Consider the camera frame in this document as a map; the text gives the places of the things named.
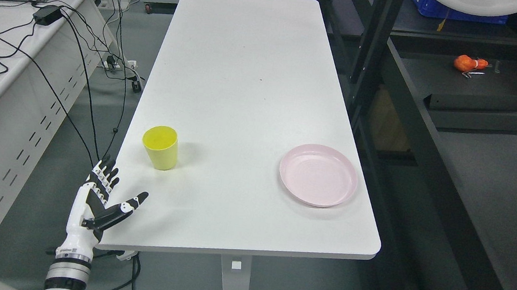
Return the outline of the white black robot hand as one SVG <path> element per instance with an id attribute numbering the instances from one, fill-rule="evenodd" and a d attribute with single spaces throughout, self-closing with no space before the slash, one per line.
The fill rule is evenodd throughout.
<path id="1" fill-rule="evenodd" d="M 107 206 L 118 182 L 116 161 L 105 156 L 89 171 L 78 188 L 66 224 L 66 238 L 55 251 L 56 259 L 92 261 L 93 249 L 104 231 L 118 225 L 137 210 L 149 196 L 142 192 L 133 198 Z"/>

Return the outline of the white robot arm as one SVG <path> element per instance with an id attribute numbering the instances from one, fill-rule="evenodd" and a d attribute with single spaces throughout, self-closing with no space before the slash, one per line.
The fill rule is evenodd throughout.
<path id="1" fill-rule="evenodd" d="M 43 290 L 86 290 L 91 263 L 77 258 L 54 259 Z"/>

